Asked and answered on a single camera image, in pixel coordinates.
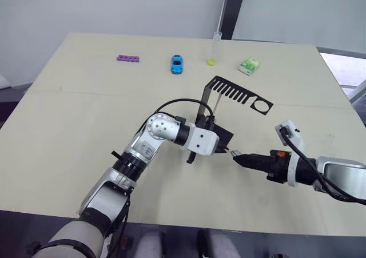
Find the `blue toy car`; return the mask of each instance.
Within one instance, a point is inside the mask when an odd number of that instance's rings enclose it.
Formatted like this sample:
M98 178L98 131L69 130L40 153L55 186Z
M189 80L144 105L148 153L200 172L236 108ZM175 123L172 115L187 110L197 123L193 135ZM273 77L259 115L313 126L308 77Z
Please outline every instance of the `blue toy car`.
M180 55L174 55L171 62L171 71L173 74L181 74L183 72L183 58Z

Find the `black cable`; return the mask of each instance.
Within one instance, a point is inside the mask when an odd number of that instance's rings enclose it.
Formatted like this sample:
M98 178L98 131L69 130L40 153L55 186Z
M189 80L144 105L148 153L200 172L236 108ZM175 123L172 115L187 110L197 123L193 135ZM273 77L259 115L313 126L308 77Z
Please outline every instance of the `black cable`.
M140 128L139 129L137 129L137 131L136 131L136 133L135 133L135 135L138 133L138 132L140 132L141 131L141 129L143 129L144 128L144 126L146 125L146 123L147 123L147 121L148 121L148 119L151 117L151 115L148 117L148 118L146 118L146 120L142 123L142 125L140 126Z
M128 211L129 209L127 209L126 215L125 215L125 220L121 229L120 234L118 235L118 239L117 242L115 243L115 245L111 248L111 250L108 252L108 255L106 256L106 258L111 258L112 254L116 251L116 256L118 257L118 254L120 252L120 243L121 243L121 239L122 239L122 235L124 234L125 228L126 228L126 224L127 224L127 218L128 218Z
M281 132L281 136L282 138L285 140L285 142L288 144L288 146L297 154L299 155L299 157L301 157L310 167L310 169L312 170L312 172L315 174L315 176L317 177L319 183L321 184L321 186L323 187L323 189L334 199L342 201L342 202L348 202L348 203L359 203L362 205L366 205L366 200L363 199L358 199L350 194L348 194L347 192L343 191L342 189L340 189L337 185L335 185L334 183L332 183L331 181L329 181L326 177L322 176L316 169L316 167L313 165L313 163L309 160L308 157L306 157L293 143L292 141L288 138L287 136L287 130L285 128L281 128L280 129ZM334 192L332 190L329 189L328 184L339 193L339 195L334 194Z
M169 102L166 102L165 104L161 105L157 110L155 110L155 113L159 112L162 108L166 107L167 105L170 105L170 104L175 103L175 102L196 102L196 103L198 103L198 104L203 105L204 107L206 107L207 110L210 113L210 116L213 116L213 111L209 107L208 104L206 104L205 102L202 102L200 100L190 99L190 98L175 99L175 100L171 100Z

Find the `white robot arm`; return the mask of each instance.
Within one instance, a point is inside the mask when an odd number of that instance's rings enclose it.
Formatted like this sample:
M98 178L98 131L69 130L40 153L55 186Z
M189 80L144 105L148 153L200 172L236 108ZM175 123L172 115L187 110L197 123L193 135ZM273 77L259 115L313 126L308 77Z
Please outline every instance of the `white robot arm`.
M266 172L267 180L295 187L311 185L316 191L328 193L339 201L366 204L366 165L353 160L321 156L307 158L305 144L295 124L286 120L275 127L285 146L294 152L271 150L270 156L231 152L243 167Z
M129 196L161 144L170 141L203 156L212 155L219 141L215 132L185 124L181 117L165 113L149 117L113 167L108 168L87 194L78 211L79 219L61 228L40 246L34 257L100 257L104 239L115 232L126 217Z

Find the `white wall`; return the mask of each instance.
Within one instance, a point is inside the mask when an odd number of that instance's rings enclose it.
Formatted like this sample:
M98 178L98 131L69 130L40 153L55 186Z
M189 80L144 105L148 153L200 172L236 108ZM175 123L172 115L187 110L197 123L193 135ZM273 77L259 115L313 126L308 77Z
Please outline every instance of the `white wall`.
M243 0L233 38L365 53L365 0Z
M70 31L211 38L223 0L0 0L0 73L32 82Z

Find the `table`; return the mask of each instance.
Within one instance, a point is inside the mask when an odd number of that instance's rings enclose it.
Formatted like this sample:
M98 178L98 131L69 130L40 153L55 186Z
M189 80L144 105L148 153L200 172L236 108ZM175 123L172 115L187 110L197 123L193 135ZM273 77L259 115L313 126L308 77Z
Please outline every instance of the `table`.
M76 217L82 199L123 151L142 121L174 98L201 98L221 76L274 103L264 116L223 97L217 123L231 149L269 154L282 146L274 126L291 119L309 157L366 161L366 130L316 48L222 41L217 66L207 39L70 33L0 130L0 209ZM116 61L138 55L140 63ZM170 72L180 54L184 72ZM248 77L241 61L262 62ZM217 95L212 94L213 106ZM165 110L194 121L198 106ZM138 180L129 221L310 235L366 236L366 208L311 187L276 184L228 154L197 156L165 144Z

